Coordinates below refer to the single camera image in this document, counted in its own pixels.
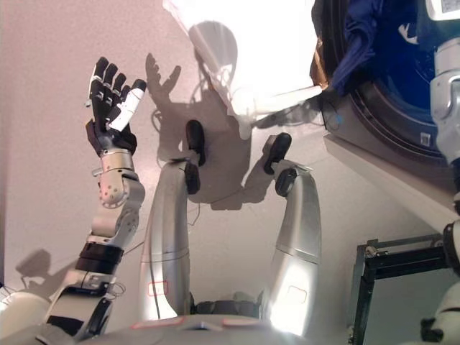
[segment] black joint cover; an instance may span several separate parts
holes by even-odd
[[[187,135],[188,149],[195,151],[200,156],[198,166],[202,166],[206,162],[203,126],[197,120],[190,120],[185,126],[185,133]]]
[[[99,243],[86,243],[75,268],[77,270],[112,274],[123,256],[123,249]]]
[[[189,195],[196,194],[201,187],[198,167],[189,162],[185,166],[185,184],[187,185],[187,193]]]
[[[76,318],[66,318],[64,316],[50,316],[47,323],[59,327],[69,336],[76,335],[83,325],[83,321],[77,320]]]
[[[293,139],[288,133],[280,133],[277,135],[272,147],[270,148],[267,161],[264,164],[265,173],[268,175],[275,174],[275,171],[272,169],[272,163],[278,163],[279,161],[284,160],[292,140]]]
[[[283,170],[280,173],[280,176],[278,176],[278,179],[276,179],[276,193],[282,197],[288,196],[290,190],[293,189],[293,184],[296,178],[297,172],[294,168]]]

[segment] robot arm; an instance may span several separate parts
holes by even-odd
[[[126,77],[120,73],[112,88],[116,72],[117,67],[101,57],[90,81],[94,118],[86,131],[101,158],[102,168],[96,173],[100,203],[76,266],[68,271],[45,317],[45,323],[61,328],[76,341],[98,335],[106,327],[111,301],[105,296],[137,229],[144,200],[144,187],[132,162],[137,141],[129,120],[146,84],[136,80],[131,89],[121,90]]]
[[[290,143],[287,133],[267,142],[271,150],[264,170],[273,175],[275,190],[286,198],[287,204],[270,281],[262,296],[262,315],[275,328],[304,336],[316,295],[321,258],[321,217],[316,184],[310,170],[284,159]]]

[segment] sticker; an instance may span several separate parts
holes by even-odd
[[[148,296],[155,296],[155,293],[157,296],[167,295],[169,293],[169,283],[167,282],[167,280],[164,280],[162,282],[149,282],[147,289]]]
[[[423,146],[430,147],[431,146],[431,134],[421,132],[420,133],[420,143]]]

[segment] robotic finger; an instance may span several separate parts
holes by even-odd
[[[117,104],[117,109],[111,112],[111,118],[114,117],[114,120],[109,123],[110,128],[116,129],[119,132],[123,131],[134,115],[146,88],[147,84],[145,81],[137,79],[134,82],[124,101]]]

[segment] floor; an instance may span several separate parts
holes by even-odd
[[[9,287],[49,295],[85,241],[97,205],[91,171],[99,162],[86,141],[91,111],[83,104],[100,55],[129,81],[146,78],[149,88],[132,121],[139,143],[134,164],[147,192],[133,247],[143,239],[160,168],[179,150],[184,124],[195,118],[205,127],[208,162],[188,209],[196,300],[236,291],[257,296],[264,287],[285,207],[260,171],[271,134],[293,136],[287,157],[313,168],[318,186],[323,258],[312,344],[344,342],[358,244],[433,232],[330,156],[321,119],[310,111],[295,115],[294,123],[264,121],[250,140],[240,140],[237,123],[201,82],[193,47],[161,0],[6,0],[0,6],[0,226]],[[166,89],[162,83],[175,66],[179,78]],[[136,321],[139,255],[135,249],[120,264],[126,292],[116,300],[109,330]]]

